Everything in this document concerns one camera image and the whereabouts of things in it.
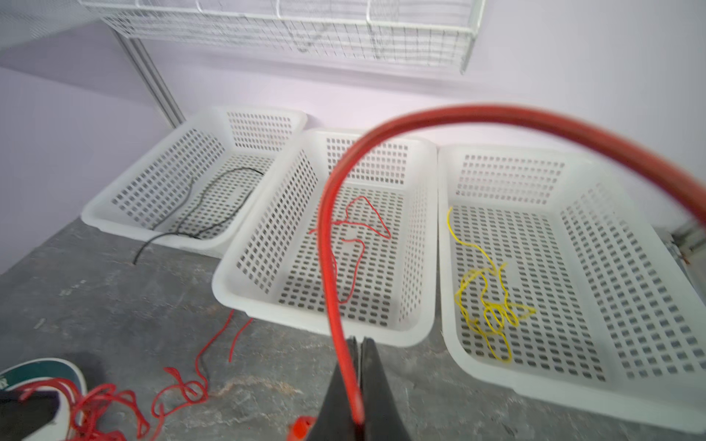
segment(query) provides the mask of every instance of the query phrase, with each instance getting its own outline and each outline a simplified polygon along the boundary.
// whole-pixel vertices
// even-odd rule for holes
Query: concrete floor
[[[139,243],[76,220],[0,276],[0,370],[56,356],[83,370],[88,387],[132,389],[145,415],[173,383],[162,368],[196,379],[193,360],[229,311],[213,298],[217,260],[161,246],[130,264]],[[283,440],[299,415],[316,415],[335,365],[328,337],[247,317],[204,355],[211,399],[167,419],[163,440]],[[445,349],[438,317],[408,349],[379,347],[397,408],[415,440],[706,440],[519,397],[470,377]],[[177,393],[166,404],[181,403]],[[103,430],[135,434],[119,405]]]

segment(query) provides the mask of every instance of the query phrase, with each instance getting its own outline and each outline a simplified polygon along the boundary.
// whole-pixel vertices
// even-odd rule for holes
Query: red wire
[[[238,330],[238,332],[235,334],[235,338],[233,338],[233,343],[230,345],[230,353],[228,355],[228,363],[231,363],[233,361],[233,349],[235,349],[235,342],[238,341],[238,337],[240,337],[240,333],[245,330],[250,324],[253,322],[253,319],[248,320],[248,322],[243,325],[243,327]]]
[[[370,208],[373,209],[373,211],[375,212],[375,214],[378,215],[378,219],[380,219],[380,223],[383,225],[383,228],[385,229],[385,231],[388,232],[388,235],[387,235],[387,236],[385,236],[384,234],[382,234],[381,232],[379,232],[378,230],[374,229],[372,226],[370,226],[370,225],[368,225],[368,224],[362,224],[362,223],[359,223],[359,222],[351,222],[351,221],[348,220],[348,219],[350,218],[350,213],[348,213],[348,209],[349,209],[353,204],[355,204],[355,202],[357,202],[357,201],[359,201],[359,200],[361,200],[361,199],[365,200],[365,202],[367,202],[368,205],[370,205]],[[376,210],[376,208],[373,206],[373,204],[370,202],[370,200],[368,200],[368,198],[366,198],[365,196],[358,196],[358,197],[356,197],[355,199],[353,199],[352,201],[350,201],[350,202],[348,203],[348,205],[346,205],[345,213],[346,213],[345,219],[340,220],[340,221],[334,221],[334,222],[332,222],[332,224],[333,224],[333,225],[364,226],[364,227],[366,227],[366,228],[369,228],[369,229],[373,230],[373,231],[376,232],[379,236],[384,237],[384,238],[386,238],[386,239],[391,239],[391,238],[393,237],[392,233],[390,233],[390,230],[388,229],[388,226],[385,225],[385,221],[383,221],[383,217],[380,216],[380,213],[378,212],[378,210]],[[315,232],[315,231],[316,231],[316,228],[311,229],[311,230],[309,230],[309,234],[311,234],[311,233],[313,233],[313,232]],[[360,262],[363,260],[363,254],[365,254],[365,242],[363,242],[362,240],[357,239],[357,238],[355,238],[355,239],[341,239],[341,242],[346,242],[346,243],[358,242],[358,243],[360,243],[360,244],[363,246],[363,251],[360,252],[360,255],[358,256],[358,260],[356,261],[356,264],[355,264],[355,269],[354,269],[354,271],[353,271],[353,283],[351,284],[351,290],[350,290],[350,292],[348,293],[348,297],[346,297],[346,299],[345,299],[344,301],[339,301],[339,302],[338,302],[339,305],[344,305],[344,304],[348,303],[348,300],[350,300],[351,297],[353,297],[353,291],[355,290],[355,281],[356,281],[356,279],[358,278],[358,267],[360,266]],[[335,278],[338,279],[338,262],[336,261],[336,256],[333,256],[333,271],[334,271],[334,274],[335,274]]]
[[[176,380],[175,385],[168,386],[162,389],[155,399],[152,401],[152,416],[158,419],[157,428],[152,434],[150,441],[159,436],[162,431],[162,426],[164,425],[164,419],[174,412],[178,411],[187,406],[193,406],[194,404],[201,404],[208,400],[208,379],[201,373],[198,368],[198,361],[201,356],[209,348],[209,346],[225,331],[233,318],[234,310],[231,310],[226,320],[225,325],[214,335],[211,340],[201,349],[201,351],[196,356],[194,361],[194,367],[196,368],[196,374],[203,381],[189,381],[184,382],[181,379],[181,374],[175,368],[164,368],[164,371],[170,374]],[[245,330],[248,325],[253,322],[253,319],[248,320],[248,322],[240,328],[240,330],[235,334],[233,338],[233,343],[230,348],[230,356],[228,361],[232,361],[233,349],[235,343],[240,336],[240,334]],[[79,389],[76,385],[65,378],[52,378],[50,380],[31,382],[20,387],[24,393],[20,395],[20,401],[26,400],[31,394],[37,391],[40,387],[53,387],[62,393],[69,404],[71,409],[71,420],[70,428],[76,431],[76,436],[71,438],[71,441],[126,441],[125,436],[115,430],[109,433],[102,433],[97,429],[97,423],[101,416],[106,412],[110,404],[117,402],[127,406],[135,413],[137,419],[137,439],[145,437],[150,431],[150,424],[145,419],[145,416],[140,412],[137,407],[137,400],[135,393],[131,390],[124,390],[122,392],[115,392],[117,389],[116,385],[104,384],[96,386],[85,396],[81,396]],[[180,404],[169,412],[164,412],[164,404],[159,403],[160,411],[156,412],[155,408],[157,406],[157,401],[159,398],[167,391],[179,389],[181,391],[182,397],[186,400],[186,403]]]
[[[706,188],[665,159],[649,153],[630,141],[587,123],[547,111],[514,106],[475,105],[445,107],[401,116],[374,128],[353,144],[336,164],[326,181],[318,211],[318,258],[326,298],[331,338],[351,407],[353,421],[365,422],[363,399],[348,352],[337,304],[336,276],[332,265],[331,226],[333,208],[343,181],[355,164],[371,149],[387,139],[420,128],[456,123],[501,123],[533,128],[584,145],[642,174],[672,195],[706,224]]]

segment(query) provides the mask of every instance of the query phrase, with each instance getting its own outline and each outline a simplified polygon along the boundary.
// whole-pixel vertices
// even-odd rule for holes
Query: white wire rack
[[[0,51],[96,18],[76,0],[0,1]]]
[[[466,69],[485,0],[78,0],[126,37]]]

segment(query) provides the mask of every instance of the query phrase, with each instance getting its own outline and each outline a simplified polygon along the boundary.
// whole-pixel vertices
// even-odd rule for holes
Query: black wire
[[[208,190],[213,186],[213,184],[214,184],[216,181],[218,181],[219,179],[221,179],[223,176],[225,176],[226,174],[231,173],[231,172],[233,172],[233,171],[238,171],[238,170],[251,170],[251,171],[255,171],[255,172],[259,173],[259,174],[262,175],[262,176],[265,176],[265,174],[264,174],[263,172],[261,172],[261,171],[259,171],[259,170],[256,170],[256,169],[253,169],[253,168],[251,168],[251,167],[238,167],[238,168],[236,168],[236,169],[230,169],[230,170],[228,170],[228,171],[224,171],[223,173],[221,173],[216,179],[214,179],[213,181],[211,181],[211,182],[206,186],[206,188],[203,190],[203,194],[201,195],[200,200],[198,201],[198,204],[196,204],[196,206],[195,206],[186,216],[184,216],[184,218],[181,220],[181,222],[179,223],[179,225],[176,226],[176,231],[169,231],[169,232],[167,232],[167,233],[158,234],[158,235],[156,235],[156,236],[150,238],[150,240],[148,240],[148,241],[146,241],[145,243],[142,244],[142,246],[140,247],[140,249],[138,250],[138,252],[135,254],[135,258],[133,259],[133,265],[137,265],[137,260],[140,258],[140,255],[141,255],[142,252],[145,250],[145,248],[147,248],[152,242],[156,241],[156,240],[159,239],[160,237],[164,237],[164,236],[187,236],[187,237],[190,237],[190,238],[199,239],[199,236],[200,236],[201,234],[203,234],[203,233],[205,233],[205,232],[207,232],[207,231],[209,231],[209,230],[212,230],[212,229],[214,229],[214,228],[217,228],[217,227],[219,227],[219,226],[225,224],[225,223],[228,222],[229,220],[233,219],[233,218],[235,217],[235,215],[238,214],[238,211],[240,211],[240,209],[243,207],[243,205],[245,205],[245,202],[248,200],[248,198],[250,197],[250,194],[252,194],[252,192],[253,192],[252,190],[250,190],[250,191],[245,195],[245,198],[243,198],[243,202],[240,204],[240,206],[238,206],[238,208],[236,208],[235,210],[233,210],[233,213],[231,213],[230,216],[226,217],[226,218],[223,219],[221,222],[218,222],[217,224],[213,224],[213,225],[211,225],[211,226],[207,226],[206,228],[204,228],[204,229],[198,231],[196,234],[181,233],[181,232],[179,232],[179,228],[181,228],[181,224],[183,224],[183,223],[184,223],[184,220],[185,220],[191,213],[193,213],[193,212],[196,210],[196,208],[198,208],[198,207],[203,203],[203,197],[204,197],[204,195],[205,195],[205,194],[208,192]],[[191,188],[192,188],[192,186],[193,186],[193,180],[192,180],[192,182],[191,182],[191,186],[189,186],[189,194],[191,194]],[[184,205],[184,203],[188,200],[188,198],[189,198],[189,195],[186,196],[186,199],[179,205],[179,207],[181,207],[182,205]],[[171,216],[172,214],[174,214],[174,212],[176,212],[176,210],[178,210],[179,207],[177,207],[177,208],[175,208],[174,210],[172,210],[172,212],[169,213],[169,215],[167,215],[167,217],[169,217],[169,216]]]
[[[157,228],[159,225],[161,225],[165,220],[169,219],[170,216],[172,216],[174,213],[179,211],[179,209],[182,208],[184,206],[184,204],[186,204],[186,202],[191,197],[191,191],[193,190],[193,182],[194,182],[194,179],[191,178],[191,180],[189,181],[189,191],[186,192],[186,197],[184,198],[184,200],[182,200],[181,203],[176,206],[176,208],[174,208],[172,211],[170,211],[169,214],[164,216],[162,218],[162,220],[160,220],[156,224],[152,225],[152,228],[150,228],[151,230],[154,231],[155,228]]]
[[[211,189],[211,187],[213,187],[220,179],[222,179],[223,176],[225,176],[225,175],[227,175],[227,174],[229,174],[229,173],[232,173],[232,172],[234,172],[234,171],[238,171],[238,170],[251,170],[251,171],[254,171],[254,172],[256,172],[256,173],[259,173],[260,176],[265,176],[265,174],[264,174],[263,172],[261,172],[260,170],[254,169],[254,168],[252,168],[252,167],[237,167],[237,168],[235,168],[235,169],[230,169],[230,170],[224,171],[223,173],[221,173],[220,175],[218,175],[218,176],[216,177],[216,179],[213,179],[213,180],[206,186],[206,188],[203,189],[203,192],[201,193],[201,198],[198,200],[198,203],[193,206],[193,208],[191,209],[190,212],[186,213],[186,216],[184,216],[184,217],[181,218],[181,221],[179,221],[179,224],[176,226],[176,230],[179,231],[179,230],[181,229],[181,225],[184,224],[184,221],[186,221],[186,219],[187,219],[189,216],[191,216],[191,214],[192,214],[193,212],[195,212],[196,209],[201,206],[201,204],[203,204],[203,199],[206,197],[206,193],[208,193],[208,191]]]
[[[145,242],[145,243],[142,244],[142,246],[141,246],[140,249],[138,250],[137,254],[135,254],[135,258],[133,259],[133,265],[137,265],[137,259],[140,258],[140,254],[142,254],[142,252],[145,250],[145,248],[147,248],[147,246],[148,246],[149,244],[151,244],[152,242],[156,241],[156,240],[159,239],[160,237],[171,236],[171,235],[174,235],[174,236],[188,236],[188,237],[191,237],[191,238],[194,238],[194,239],[198,239],[198,237],[196,237],[196,236],[193,235],[193,234],[189,234],[189,233],[179,233],[178,231],[169,231],[169,232],[167,232],[167,233],[158,234],[158,235],[152,237],[149,241],[147,241],[147,242]]]
[[[238,208],[236,208],[235,210],[233,210],[233,213],[231,213],[230,216],[226,217],[225,219],[223,219],[221,222],[218,222],[217,224],[213,224],[213,225],[209,226],[208,228],[204,228],[203,230],[201,230],[201,231],[199,231],[198,233],[194,234],[194,236],[196,236],[196,237],[198,238],[201,234],[207,232],[208,230],[211,230],[211,229],[214,229],[214,228],[216,228],[216,227],[218,227],[218,226],[221,226],[221,225],[225,224],[226,222],[228,222],[229,220],[233,219],[233,218],[235,217],[235,215],[238,214],[238,211],[240,211],[240,209],[243,207],[243,205],[245,205],[245,201],[248,200],[248,198],[250,197],[250,194],[252,194],[252,192],[253,192],[253,191],[250,190],[250,191],[248,192],[248,194],[245,195],[245,198],[243,199],[243,202],[240,204],[240,206],[239,206]]]

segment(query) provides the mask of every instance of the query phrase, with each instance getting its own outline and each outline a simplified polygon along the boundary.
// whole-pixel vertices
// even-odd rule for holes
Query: perforated basket
[[[213,107],[202,111],[93,198],[81,219],[101,231],[139,241],[159,232],[176,231],[178,226],[181,232],[195,234],[225,221],[199,238],[165,236],[155,241],[222,257],[260,193],[258,183],[272,178],[268,170],[275,157],[305,124],[306,114],[293,110]],[[251,167],[266,175],[261,178],[248,170],[227,173],[238,167]],[[208,191],[199,204],[204,190]]]
[[[279,179],[267,182],[248,219],[213,275],[213,293],[230,308],[303,330],[328,334],[318,266],[316,225],[324,183],[342,153],[360,136],[350,131],[306,131],[283,152]],[[431,330],[436,296],[436,148],[418,138],[397,138],[368,153],[341,188],[335,218],[359,195],[380,212],[385,239],[364,227],[334,226],[339,299],[351,289],[365,243],[355,291],[340,305],[346,335],[409,346]],[[364,202],[350,220],[383,230]]]
[[[469,374],[517,393],[689,432],[706,429],[706,310],[604,167],[579,155],[502,147],[440,150],[443,334]],[[507,327],[496,360],[454,301],[462,275],[497,265],[510,301],[537,313]],[[490,277],[486,298],[502,303]],[[462,304],[473,318],[482,280]],[[490,337],[507,356],[499,337]]]

